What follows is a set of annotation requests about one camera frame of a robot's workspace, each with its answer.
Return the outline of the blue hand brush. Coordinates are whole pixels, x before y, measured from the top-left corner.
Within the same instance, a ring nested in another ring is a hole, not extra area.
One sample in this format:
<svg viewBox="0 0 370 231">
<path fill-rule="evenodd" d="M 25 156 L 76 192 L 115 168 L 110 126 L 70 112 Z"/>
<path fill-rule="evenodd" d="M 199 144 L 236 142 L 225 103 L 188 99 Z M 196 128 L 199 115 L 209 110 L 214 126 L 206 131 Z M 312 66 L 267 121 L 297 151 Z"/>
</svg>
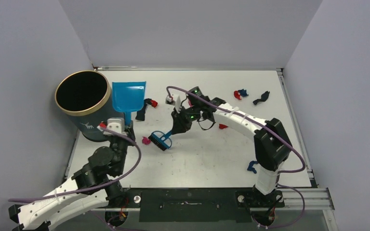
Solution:
<svg viewBox="0 0 370 231">
<path fill-rule="evenodd" d="M 172 140 L 170 138 L 171 135 L 171 130 L 166 133 L 156 130 L 148 136 L 148 139 L 162 151 L 165 151 L 172 147 Z"/>
</svg>

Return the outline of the blue dustpan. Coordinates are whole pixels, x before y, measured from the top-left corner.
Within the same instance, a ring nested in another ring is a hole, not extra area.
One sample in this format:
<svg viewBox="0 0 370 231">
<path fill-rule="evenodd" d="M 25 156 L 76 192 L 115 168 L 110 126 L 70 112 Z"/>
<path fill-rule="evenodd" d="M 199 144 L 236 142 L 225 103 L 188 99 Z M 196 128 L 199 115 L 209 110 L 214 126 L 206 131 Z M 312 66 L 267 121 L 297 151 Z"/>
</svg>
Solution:
<svg viewBox="0 0 370 231">
<path fill-rule="evenodd" d="M 132 112 L 140 111 L 144 105 L 146 81 L 112 82 L 112 105 L 115 111 L 124 113 L 124 123 L 131 123 Z"/>
</svg>

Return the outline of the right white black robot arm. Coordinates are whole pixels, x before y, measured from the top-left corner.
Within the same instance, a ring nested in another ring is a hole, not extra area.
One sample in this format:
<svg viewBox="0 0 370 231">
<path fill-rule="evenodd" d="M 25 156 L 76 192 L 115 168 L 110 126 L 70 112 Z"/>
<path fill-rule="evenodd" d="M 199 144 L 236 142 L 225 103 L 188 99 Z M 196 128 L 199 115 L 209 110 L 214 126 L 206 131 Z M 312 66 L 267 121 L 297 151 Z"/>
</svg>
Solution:
<svg viewBox="0 0 370 231">
<path fill-rule="evenodd" d="M 251 139 L 254 143 L 255 158 L 259 165 L 257 181 L 253 188 L 253 200 L 258 206 L 272 201 L 272 192 L 277 187 L 282 166 L 293 150 L 290 139 L 280 120 L 265 120 L 249 115 L 225 100 L 210 99 L 202 94 L 199 87 L 186 93 L 190 106 L 184 108 L 178 95 L 168 94 L 166 103 L 174 106 L 171 113 L 173 127 L 171 134 L 185 133 L 194 121 L 207 119 L 224 124 Z"/>
</svg>

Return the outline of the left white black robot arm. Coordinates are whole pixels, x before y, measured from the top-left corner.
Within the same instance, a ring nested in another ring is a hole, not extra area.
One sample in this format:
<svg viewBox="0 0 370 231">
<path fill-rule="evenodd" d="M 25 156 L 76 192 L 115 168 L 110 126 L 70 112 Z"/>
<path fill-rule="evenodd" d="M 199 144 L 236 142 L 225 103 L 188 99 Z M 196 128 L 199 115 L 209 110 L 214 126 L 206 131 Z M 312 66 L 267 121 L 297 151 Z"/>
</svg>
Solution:
<svg viewBox="0 0 370 231">
<path fill-rule="evenodd" d="M 118 132 L 110 125 L 100 124 L 99 129 L 110 142 L 97 148 L 88 162 L 60 186 L 38 199 L 19 199 L 9 207 L 9 217 L 16 231 L 53 231 L 60 224 L 92 209 L 119 207 L 125 191 L 120 180 L 138 166 L 124 172 L 128 147 L 135 142 L 133 125 Z"/>
</svg>

